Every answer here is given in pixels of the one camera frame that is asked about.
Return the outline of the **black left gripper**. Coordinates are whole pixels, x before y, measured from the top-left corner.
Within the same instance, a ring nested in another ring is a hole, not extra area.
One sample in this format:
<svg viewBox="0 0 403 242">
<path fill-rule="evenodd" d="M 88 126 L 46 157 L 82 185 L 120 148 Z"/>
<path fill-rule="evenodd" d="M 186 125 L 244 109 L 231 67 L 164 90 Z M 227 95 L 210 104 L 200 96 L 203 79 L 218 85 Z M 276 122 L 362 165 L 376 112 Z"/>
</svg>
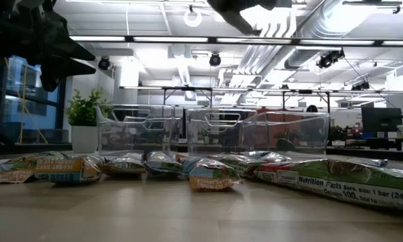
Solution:
<svg viewBox="0 0 403 242">
<path fill-rule="evenodd" d="M 55 10 L 57 0 L 0 0 L 0 63 L 19 56 L 40 65 L 45 91 L 76 75 L 96 69 L 71 58 L 94 61 L 96 57 L 70 38 L 67 20 Z"/>
</svg>

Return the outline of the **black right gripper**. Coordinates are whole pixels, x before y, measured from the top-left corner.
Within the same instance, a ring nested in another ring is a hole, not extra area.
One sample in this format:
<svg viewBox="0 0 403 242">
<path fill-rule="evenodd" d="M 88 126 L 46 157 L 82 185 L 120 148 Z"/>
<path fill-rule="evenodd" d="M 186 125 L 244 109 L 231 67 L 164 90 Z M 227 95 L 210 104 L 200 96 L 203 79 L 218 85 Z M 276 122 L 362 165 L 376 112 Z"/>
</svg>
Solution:
<svg viewBox="0 0 403 242">
<path fill-rule="evenodd" d="M 207 0 L 229 25 L 247 36 L 259 36 L 261 31 L 254 29 L 240 14 L 241 11 L 255 6 L 261 6 L 266 10 L 273 10 L 277 0 Z"/>
</svg>

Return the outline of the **peanut butter granola bar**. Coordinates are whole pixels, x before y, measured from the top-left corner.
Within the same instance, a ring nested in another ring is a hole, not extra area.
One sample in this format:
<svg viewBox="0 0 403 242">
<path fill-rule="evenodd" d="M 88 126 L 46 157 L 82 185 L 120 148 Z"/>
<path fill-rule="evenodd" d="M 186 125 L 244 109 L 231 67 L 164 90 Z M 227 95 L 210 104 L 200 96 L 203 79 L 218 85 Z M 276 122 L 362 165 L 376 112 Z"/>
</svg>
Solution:
<svg viewBox="0 0 403 242">
<path fill-rule="evenodd" d="M 196 191 L 220 191 L 243 182 L 229 165 L 209 158 L 199 159 L 188 172 L 190 188 Z"/>
<path fill-rule="evenodd" d="M 22 184 L 34 175 L 36 166 L 29 157 L 6 160 L 0 164 L 0 184 Z"/>
<path fill-rule="evenodd" d="M 39 159 L 34 169 L 36 179 L 54 184 L 84 184 L 99 180 L 102 172 L 98 159 L 82 155 L 66 159 Z"/>
<path fill-rule="evenodd" d="M 106 160 L 104 164 L 99 164 L 98 167 L 106 175 L 135 175 L 147 172 L 143 164 L 143 156 L 139 153 L 117 156 Z"/>
</svg>

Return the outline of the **blue granola bar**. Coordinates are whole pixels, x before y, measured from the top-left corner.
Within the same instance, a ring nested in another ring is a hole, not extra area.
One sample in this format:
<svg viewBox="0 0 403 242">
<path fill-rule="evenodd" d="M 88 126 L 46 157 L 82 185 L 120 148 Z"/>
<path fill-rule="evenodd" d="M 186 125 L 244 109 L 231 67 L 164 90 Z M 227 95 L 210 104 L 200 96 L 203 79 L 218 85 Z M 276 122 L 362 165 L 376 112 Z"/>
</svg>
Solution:
<svg viewBox="0 0 403 242">
<path fill-rule="evenodd" d="M 182 164 L 167 153 L 161 151 L 145 153 L 143 164 L 152 176 L 182 175 Z"/>
</svg>

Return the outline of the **green plant in white pot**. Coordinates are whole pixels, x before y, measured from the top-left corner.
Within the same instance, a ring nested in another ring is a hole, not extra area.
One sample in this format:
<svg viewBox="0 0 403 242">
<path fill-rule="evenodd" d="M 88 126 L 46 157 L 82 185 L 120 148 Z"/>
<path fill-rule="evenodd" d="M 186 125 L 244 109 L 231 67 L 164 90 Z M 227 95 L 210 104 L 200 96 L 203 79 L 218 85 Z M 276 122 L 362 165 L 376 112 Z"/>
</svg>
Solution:
<svg viewBox="0 0 403 242">
<path fill-rule="evenodd" d="M 109 114 L 111 104 L 103 97 L 103 89 L 92 89 L 88 97 L 74 89 L 66 109 L 68 123 L 71 126 L 71 145 L 74 153 L 95 153 L 98 149 L 98 113 Z"/>
</svg>

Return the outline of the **large clear plastic bin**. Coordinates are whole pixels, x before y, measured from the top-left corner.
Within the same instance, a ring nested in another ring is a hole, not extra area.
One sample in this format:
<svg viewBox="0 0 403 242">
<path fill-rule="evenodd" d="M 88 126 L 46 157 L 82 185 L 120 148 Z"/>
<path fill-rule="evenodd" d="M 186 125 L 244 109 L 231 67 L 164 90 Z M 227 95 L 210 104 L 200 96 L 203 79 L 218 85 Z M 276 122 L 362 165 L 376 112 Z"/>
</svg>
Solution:
<svg viewBox="0 0 403 242">
<path fill-rule="evenodd" d="M 101 104 L 96 121 L 101 155 L 170 151 L 181 125 L 173 106 L 147 104 Z"/>
</svg>

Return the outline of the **black computer monitor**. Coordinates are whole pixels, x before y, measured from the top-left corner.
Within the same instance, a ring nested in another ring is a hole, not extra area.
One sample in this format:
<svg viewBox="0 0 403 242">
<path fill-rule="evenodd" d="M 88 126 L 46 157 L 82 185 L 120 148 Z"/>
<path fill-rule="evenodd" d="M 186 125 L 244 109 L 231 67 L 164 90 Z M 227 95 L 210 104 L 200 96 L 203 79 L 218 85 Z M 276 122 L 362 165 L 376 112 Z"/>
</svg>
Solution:
<svg viewBox="0 0 403 242">
<path fill-rule="evenodd" d="M 400 108 L 361 108 L 363 137 L 376 137 L 378 132 L 397 132 L 402 125 Z"/>
</svg>

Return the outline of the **dark background desk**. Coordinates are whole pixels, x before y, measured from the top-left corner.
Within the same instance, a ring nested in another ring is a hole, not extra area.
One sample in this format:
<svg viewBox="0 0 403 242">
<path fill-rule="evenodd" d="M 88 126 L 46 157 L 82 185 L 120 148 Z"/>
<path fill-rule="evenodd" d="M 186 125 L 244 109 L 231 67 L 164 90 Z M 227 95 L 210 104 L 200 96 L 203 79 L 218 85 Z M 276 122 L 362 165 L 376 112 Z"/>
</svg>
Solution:
<svg viewBox="0 0 403 242">
<path fill-rule="evenodd" d="M 403 151 L 403 138 L 346 138 L 331 141 L 328 148 Z"/>
</svg>

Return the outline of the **black ceiling light rail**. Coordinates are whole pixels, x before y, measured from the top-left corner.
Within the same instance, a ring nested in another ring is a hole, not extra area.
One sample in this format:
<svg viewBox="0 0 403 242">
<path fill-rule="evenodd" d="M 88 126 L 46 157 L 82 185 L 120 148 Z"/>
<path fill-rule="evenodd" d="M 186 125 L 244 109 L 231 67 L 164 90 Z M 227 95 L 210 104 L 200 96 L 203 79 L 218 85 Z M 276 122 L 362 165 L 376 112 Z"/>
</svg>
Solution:
<svg viewBox="0 0 403 242">
<path fill-rule="evenodd" d="M 251 37 L 200 37 L 200 36 L 83 36 L 71 37 L 76 42 L 99 43 L 155 43 L 155 44 L 236 44 L 273 46 L 343 46 L 403 48 L 403 40 L 364 39 L 313 39 L 313 38 L 251 38 Z"/>
</svg>

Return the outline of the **black window frame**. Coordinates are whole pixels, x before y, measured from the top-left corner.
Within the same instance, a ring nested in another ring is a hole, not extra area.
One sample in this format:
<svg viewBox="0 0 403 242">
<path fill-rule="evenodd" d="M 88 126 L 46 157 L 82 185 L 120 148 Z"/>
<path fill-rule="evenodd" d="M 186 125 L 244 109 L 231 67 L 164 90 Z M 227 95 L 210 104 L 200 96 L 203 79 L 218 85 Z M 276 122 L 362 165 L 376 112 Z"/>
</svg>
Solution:
<svg viewBox="0 0 403 242">
<path fill-rule="evenodd" d="M 0 63 L 0 134 L 18 145 L 66 143 L 63 128 L 64 81 L 53 91 L 42 88 L 39 65 L 12 56 Z"/>
</svg>

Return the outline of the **silver ventilation duct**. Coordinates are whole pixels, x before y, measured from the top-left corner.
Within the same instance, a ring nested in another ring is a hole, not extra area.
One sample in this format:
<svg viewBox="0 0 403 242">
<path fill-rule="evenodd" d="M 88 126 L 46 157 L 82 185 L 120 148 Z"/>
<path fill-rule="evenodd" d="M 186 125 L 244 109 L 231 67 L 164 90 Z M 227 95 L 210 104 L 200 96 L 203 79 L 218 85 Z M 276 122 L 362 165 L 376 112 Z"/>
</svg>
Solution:
<svg viewBox="0 0 403 242">
<path fill-rule="evenodd" d="M 359 23 L 351 20 L 349 24 L 343 24 L 341 18 L 350 13 L 350 5 L 343 5 L 346 0 L 324 0 L 314 14 L 297 31 L 298 38 L 342 38 Z M 319 53 L 314 49 L 300 49 L 295 47 L 291 55 L 285 60 L 284 68 L 289 70 L 299 69 L 305 62 Z"/>
</svg>

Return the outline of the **black background workstation frame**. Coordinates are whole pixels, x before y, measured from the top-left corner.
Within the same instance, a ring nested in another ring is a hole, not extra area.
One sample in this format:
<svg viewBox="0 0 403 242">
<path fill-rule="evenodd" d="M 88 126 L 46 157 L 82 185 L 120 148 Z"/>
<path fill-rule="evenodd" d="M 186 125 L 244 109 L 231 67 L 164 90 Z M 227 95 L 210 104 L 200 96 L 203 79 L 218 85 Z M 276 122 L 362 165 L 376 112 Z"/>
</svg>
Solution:
<svg viewBox="0 0 403 242">
<path fill-rule="evenodd" d="M 403 95 L 403 91 L 386 91 L 386 90 L 371 90 L 371 91 L 363 91 L 363 90 L 333 90 L 333 89 L 257 89 L 257 88 L 237 88 L 237 87 L 186 87 L 186 86 L 175 86 L 175 87 L 125 87 L 120 86 L 120 89 L 134 89 L 134 90 L 162 90 L 164 93 L 168 90 L 179 90 L 179 91 L 209 91 L 211 94 L 209 97 L 213 96 L 214 91 L 222 91 L 222 92 L 236 92 L 236 93 L 246 93 L 246 92 L 266 92 L 266 93 L 280 93 L 284 96 L 286 93 L 298 93 L 301 95 L 312 95 L 318 93 L 324 93 L 328 97 L 330 97 L 331 93 L 339 93 L 339 94 L 376 94 L 378 96 L 382 96 L 383 94 L 390 95 Z"/>
</svg>

